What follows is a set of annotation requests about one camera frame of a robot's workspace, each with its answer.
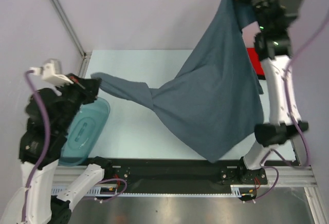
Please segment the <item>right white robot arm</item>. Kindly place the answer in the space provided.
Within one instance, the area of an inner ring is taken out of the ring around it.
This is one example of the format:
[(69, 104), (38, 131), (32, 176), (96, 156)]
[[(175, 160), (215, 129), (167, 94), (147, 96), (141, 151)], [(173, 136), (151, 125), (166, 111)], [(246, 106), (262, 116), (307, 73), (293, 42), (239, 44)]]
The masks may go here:
[(243, 157), (244, 165), (237, 170), (242, 183), (255, 179), (270, 153), (286, 141), (300, 137), (309, 128), (302, 121), (292, 81), (293, 50), (288, 34), (290, 25), (299, 17), (303, 0), (236, 0), (252, 6), (260, 33), (254, 37), (254, 48), (267, 81), (270, 104), (269, 122), (254, 128), (255, 143)]

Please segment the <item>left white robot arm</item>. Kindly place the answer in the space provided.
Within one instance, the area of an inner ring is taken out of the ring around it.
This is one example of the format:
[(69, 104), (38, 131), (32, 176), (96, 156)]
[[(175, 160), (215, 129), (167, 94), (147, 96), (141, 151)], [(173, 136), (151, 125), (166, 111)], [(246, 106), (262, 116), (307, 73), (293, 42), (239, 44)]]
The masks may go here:
[(81, 106), (95, 102), (101, 81), (72, 73), (51, 74), (52, 88), (36, 89), (30, 78), (33, 74), (34, 70), (25, 72), (32, 94), (19, 148), (23, 185), (7, 204), (1, 223), (68, 223), (85, 194), (114, 176), (110, 161), (97, 157), (68, 189), (57, 195), (51, 192), (69, 128)]

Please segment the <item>grey t shirt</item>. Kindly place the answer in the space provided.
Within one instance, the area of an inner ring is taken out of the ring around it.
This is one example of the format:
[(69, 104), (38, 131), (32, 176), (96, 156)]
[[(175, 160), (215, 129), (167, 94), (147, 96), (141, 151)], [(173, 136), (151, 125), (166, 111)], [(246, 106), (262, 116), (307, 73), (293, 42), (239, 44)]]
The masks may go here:
[(180, 141), (216, 162), (264, 121), (263, 90), (242, 37), (254, 21), (249, 5), (221, 0), (178, 74), (160, 88), (104, 72), (91, 77), (107, 94), (152, 110)]

